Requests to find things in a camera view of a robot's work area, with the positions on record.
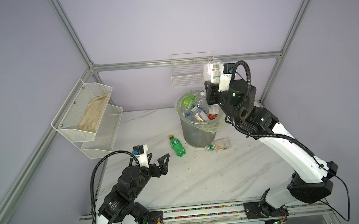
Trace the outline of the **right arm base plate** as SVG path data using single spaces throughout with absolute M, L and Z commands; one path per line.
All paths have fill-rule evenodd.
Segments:
M 256 201 L 243 204 L 247 219 L 270 218 L 270 217 L 286 217 L 288 215 L 287 208 L 273 208 L 266 202 Z

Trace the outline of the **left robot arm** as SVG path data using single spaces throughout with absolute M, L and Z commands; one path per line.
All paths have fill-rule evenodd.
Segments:
M 102 205 L 96 209 L 94 193 L 94 179 L 99 166 L 110 156 L 127 154 L 130 156 L 129 166 L 126 167 L 117 183 L 112 187 Z M 165 154 L 158 159 L 158 164 L 150 164 L 148 167 L 133 165 L 135 159 L 129 151 L 114 151 L 104 156 L 94 167 L 90 182 L 90 200 L 92 224 L 147 224 L 149 210 L 138 203 L 136 198 L 140 195 L 148 181 L 166 175 L 169 168 L 170 154 Z

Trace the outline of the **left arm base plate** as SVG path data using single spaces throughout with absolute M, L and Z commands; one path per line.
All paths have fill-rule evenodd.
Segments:
M 139 224 L 158 224 L 163 221 L 163 211 L 149 211 L 148 214 L 140 221 Z

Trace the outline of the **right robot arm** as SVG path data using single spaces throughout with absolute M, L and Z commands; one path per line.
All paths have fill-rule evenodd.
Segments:
M 331 195 L 332 178 L 338 165 L 318 158 L 313 151 L 291 136 L 279 119 L 264 107 L 254 105 L 256 87 L 252 85 L 250 67 L 236 63 L 210 63 L 204 74 L 206 102 L 218 105 L 225 122 L 247 138 L 259 140 L 284 159 L 294 170 L 283 185 L 267 189 L 258 203 L 259 213 L 269 218 L 291 202 L 323 202 Z

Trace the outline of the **small green label bottle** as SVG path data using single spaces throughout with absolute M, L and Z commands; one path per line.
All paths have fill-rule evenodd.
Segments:
M 186 93 L 181 101 L 181 108 L 188 110 L 188 109 L 192 109 L 194 106 L 194 101 L 196 100 L 196 95 L 193 93 Z

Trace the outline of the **blue label round bottle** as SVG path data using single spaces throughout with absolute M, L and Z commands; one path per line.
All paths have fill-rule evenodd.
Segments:
M 194 105 L 196 105 L 197 107 L 201 108 L 201 109 L 207 109 L 209 108 L 209 105 L 206 101 L 206 94 L 205 91 L 203 90 L 198 90 L 196 92 L 196 100 L 194 102 Z

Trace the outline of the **white red label bottle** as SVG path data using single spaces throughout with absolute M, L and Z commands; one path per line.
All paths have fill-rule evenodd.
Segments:
M 220 82 L 220 65 L 221 62 L 207 62 L 203 64 L 203 74 L 204 74 L 204 80 L 206 82 L 210 82 L 214 85 L 219 86 Z M 219 106 L 214 105 L 213 103 L 210 103 L 207 101 L 207 104 L 209 106 L 208 108 L 208 118 L 210 120 L 213 120 L 217 118 L 217 115 L 219 114 Z

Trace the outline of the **clear bottle orange cap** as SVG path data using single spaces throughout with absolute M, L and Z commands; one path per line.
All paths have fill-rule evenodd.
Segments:
M 193 116 L 195 117 L 195 119 L 198 121 L 198 122 L 209 122 L 210 119 L 208 118 L 208 116 L 206 115 L 206 113 L 203 111 L 203 109 L 195 106 L 191 109 L 191 113 L 193 114 Z

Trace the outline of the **clear bottle green cap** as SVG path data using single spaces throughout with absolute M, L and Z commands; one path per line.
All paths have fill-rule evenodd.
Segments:
M 213 152 L 213 151 L 223 151 L 226 149 L 231 148 L 231 141 L 230 138 L 223 138 L 214 140 L 210 145 L 205 146 L 205 150 L 207 152 Z

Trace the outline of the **green soda bottle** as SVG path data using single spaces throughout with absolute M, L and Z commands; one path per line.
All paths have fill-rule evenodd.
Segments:
M 170 135 L 169 140 L 170 140 L 170 146 L 175 151 L 177 156 L 182 157 L 186 154 L 186 149 L 184 148 L 184 146 L 182 145 L 179 139 L 177 139 L 173 135 Z

